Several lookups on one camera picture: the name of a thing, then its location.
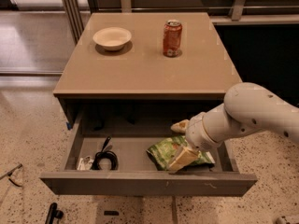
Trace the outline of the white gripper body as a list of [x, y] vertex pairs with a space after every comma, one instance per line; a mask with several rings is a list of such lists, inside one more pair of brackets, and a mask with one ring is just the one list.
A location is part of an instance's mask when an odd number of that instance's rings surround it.
[[190, 148], [200, 152], [207, 152], [218, 148], [221, 142], [215, 142], [207, 133], [204, 126], [205, 112], [192, 117], [187, 125], [185, 138]]

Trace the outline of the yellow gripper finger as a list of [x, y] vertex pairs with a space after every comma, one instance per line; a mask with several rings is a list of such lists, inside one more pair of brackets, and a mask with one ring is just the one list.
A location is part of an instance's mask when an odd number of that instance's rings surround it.
[[171, 130], [175, 133], [185, 133], [189, 121], [187, 119], [184, 119], [180, 122], [177, 122], [171, 126]]
[[179, 147], [174, 157], [167, 164], [167, 170], [176, 172], [198, 159], [199, 150], [197, 148]]

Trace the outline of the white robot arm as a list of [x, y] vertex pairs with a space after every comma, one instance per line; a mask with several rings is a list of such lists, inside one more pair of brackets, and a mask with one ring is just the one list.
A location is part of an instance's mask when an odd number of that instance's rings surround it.
[[178, 122], [171, 130], [184, 133], [187, 141], [167, 164], [167, 169], [175, 172], [197, 160], [199, 153], [217, 148], [226, 140], [263, 130], [298, 143], [299, 108], [260, 85], [244, 82], [230, 88], [221, 105]]

